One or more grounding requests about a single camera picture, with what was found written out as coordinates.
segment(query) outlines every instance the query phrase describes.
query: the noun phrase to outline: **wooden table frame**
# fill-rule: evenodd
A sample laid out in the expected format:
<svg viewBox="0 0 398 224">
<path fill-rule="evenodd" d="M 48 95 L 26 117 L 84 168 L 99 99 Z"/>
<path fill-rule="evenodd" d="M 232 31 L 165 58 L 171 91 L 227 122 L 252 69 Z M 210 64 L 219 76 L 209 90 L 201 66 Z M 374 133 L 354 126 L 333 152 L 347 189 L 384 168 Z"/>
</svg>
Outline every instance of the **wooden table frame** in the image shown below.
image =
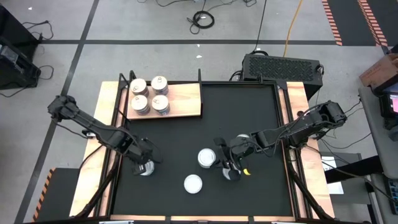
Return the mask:
<svg viewBox="0 0 398 224">
<path fill-rule="evenodd" d="M 103 82 L 101 85 L 101 90 L 98 97 L 98 102 L 96 105 L 96 110 L 94 117 L 104 124 L 111 124 L 112 118 L 114 114 L 114 107 L 116 104 L 116 95 L 118 94 L 118 86 L 119 82 Z M 307 97 L 305 95 L 303 83 L 301 82 L 289 82 L 287 83 L 287 92 L 290 98 L 290 108 L 293 114 L 293 118 L 297 118 L 298 111 L 305 111 L 308 109 Z M 280 98 L 280 106 L 282 108 L 282 115 L 284 118 L 284 122 L 288 123 L 288 109 L 286 107 L 284 99 L 284 92 L 279 90 L 279 98 Z M 120 96 L 120 111 L 124 111 L 125 107 L 125 99 L 126 99 L 126 91 L 122 91 Z M 120 126 L 122 124 L 123 117 L 120 113 L 117 114 L 116 122 L 114 125 Z M 96 139 L 90 139 L 87 142 L 85 157 L 89 155 L 92 151 L 94 151 L 100 144 Z M 318 149 L 318 144 L 315 140 L 309 140 L 308 145 Z M 85 166 L 82 168 L 80 172 L 80 176 L 78 179 L 78 183 L 76 185 L 75 196 L 73 198 L 72 207 L 70 210 L 70 216 L 76 215 L 78 212 L 82 210 L 82 208 L 87 204 L 90 200 L 94 192 L 97 190 L 99 186 L 99 182 L 101 179 L 101 173 L 104 166 L 104 158 L 106 155 L 106 150 L 100 150 L 93 157 L 88 160 Z M 111 151 L 109 155 L 109 164 L 108 171 L 112 167 L 114 162 L 115 152 Z M 301 152 L 302 157 L 302 165 L 303 171 L 305 174 L 305 181 L 307 183 L 307 188 L 314 196 L 315 200 L 322 206 L 322 208 L 329 214 L 334 217 L 333 208 L 331 205 L 331 200 L 328 192 L 328 187 L 326 184 L 326 178 L 323 173 L 322 161 L 317 152 L 314 152 L 311 149 L 303 148 Z M 300 217 L 307 217 L 305 212 L 305 204 L 303 201 L 303 195 L 301 191 L 296 186 L 296 196 L 298 200 L 298 210 L 300 213 Z M 110 196 L 110 184 L 105 190 L 102 200 L 101 206 L 99 208 L 99 215 L 106 215 L 106 209 L 108 207 L 108 198 Z M 143 215 L 112 215 L 111 219 L 113 220 L 165 220 L 165 216 L 143 216 Z M 241 221 L 248 222 L 249 217 L 241 216 L 241 217 L 171 217 L 172 221 L 193 221 L 193 220 L 208 220 L 208 221 Z M 295 217 L 254 217 L 255 222 L 270 222 L 270 221 L 279 221 L 279 222 L 291 222 L 294 221 Z"/>
</svg>

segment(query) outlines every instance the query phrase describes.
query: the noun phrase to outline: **black equipment box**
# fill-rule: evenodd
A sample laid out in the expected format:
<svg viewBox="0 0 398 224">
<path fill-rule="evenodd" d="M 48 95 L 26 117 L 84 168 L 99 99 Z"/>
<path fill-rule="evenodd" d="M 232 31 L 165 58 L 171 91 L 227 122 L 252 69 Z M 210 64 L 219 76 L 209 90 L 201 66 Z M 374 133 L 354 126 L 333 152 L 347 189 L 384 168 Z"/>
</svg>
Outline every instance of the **black equipment box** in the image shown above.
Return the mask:
<svg viewBox="0 0 398 224">
<path fill-rule="evenodd" d="M 0 90 L 36 87 L 40 74 L 39 68 L 0 37 Z"/>
<path fill-rule="evenodd" d="M 243 60 L 243 80 L 303 82 L 309 100 L 323 85 L 318 60 L 271 57 L 246 54 Z"/>
<path fill-rule="evenodd" d="M 37 40 L 4 6 L 0 5 L 0 37 L 6 39 L 17 51 L 20 51 L 28 61 L 32 61 Z"/>
</svg>

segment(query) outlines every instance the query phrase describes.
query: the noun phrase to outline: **cardboard box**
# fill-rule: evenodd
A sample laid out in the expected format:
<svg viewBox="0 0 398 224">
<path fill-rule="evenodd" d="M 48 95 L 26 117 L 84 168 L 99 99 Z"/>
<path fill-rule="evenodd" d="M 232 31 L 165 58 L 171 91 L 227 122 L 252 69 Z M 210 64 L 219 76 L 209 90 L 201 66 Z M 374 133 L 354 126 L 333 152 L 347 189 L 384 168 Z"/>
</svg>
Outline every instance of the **cardboard box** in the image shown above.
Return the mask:
<svg viewBox="0 0 398 224">
<path fill-rule="evenodd" d="M 376 93 L 382 93 L 384 90 L 398 91 L 398 88 L 394 88 L 398 83 L 398 54 L 384 56 L 360 75 L 359 79 L 364 86 L 370 86 Z"/>
</svg>

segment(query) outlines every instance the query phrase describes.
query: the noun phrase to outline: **yellow tag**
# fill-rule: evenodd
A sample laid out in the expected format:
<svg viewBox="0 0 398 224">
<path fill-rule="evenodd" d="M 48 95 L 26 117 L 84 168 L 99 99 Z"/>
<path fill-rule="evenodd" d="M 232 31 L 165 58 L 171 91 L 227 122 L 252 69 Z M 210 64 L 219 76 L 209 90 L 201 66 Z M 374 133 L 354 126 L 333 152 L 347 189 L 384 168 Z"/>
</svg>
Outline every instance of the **yellow tag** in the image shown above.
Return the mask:
<svg viewBox="0 0 398 224">
<path fill-rule="evenodd" d="M 251 175 L 247 169 L 244 169 L 243 172 L 245 175 Z"/>
</svg>

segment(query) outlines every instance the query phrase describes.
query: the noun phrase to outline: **wooden platform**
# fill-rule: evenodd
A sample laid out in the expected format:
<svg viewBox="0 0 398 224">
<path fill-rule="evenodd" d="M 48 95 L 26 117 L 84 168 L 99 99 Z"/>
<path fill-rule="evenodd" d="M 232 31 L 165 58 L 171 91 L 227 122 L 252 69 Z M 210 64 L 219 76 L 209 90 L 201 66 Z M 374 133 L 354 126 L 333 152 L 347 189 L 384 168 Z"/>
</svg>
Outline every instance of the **wooden platform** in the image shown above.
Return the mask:
<svg viewBox="0 0 398 224">
<path fill-rule="evenodd" d="M 148 102 L 151 104 L 155 93 L 152 87 L 148 86 Z M 167 115 L 159 115 L 152 107 L 147 115 L 139 115 L 131 107 L 131 100 L 134 95 L 129 93 L 129 103 L 127 109 L 128 119 L 151 119 L 151 118 L 173 118 L 181 116 L 200 116 L 200 84 L 178 84 L 169 85 L 167 98 L 170 103 L 170 112 Z"/>
</svg>

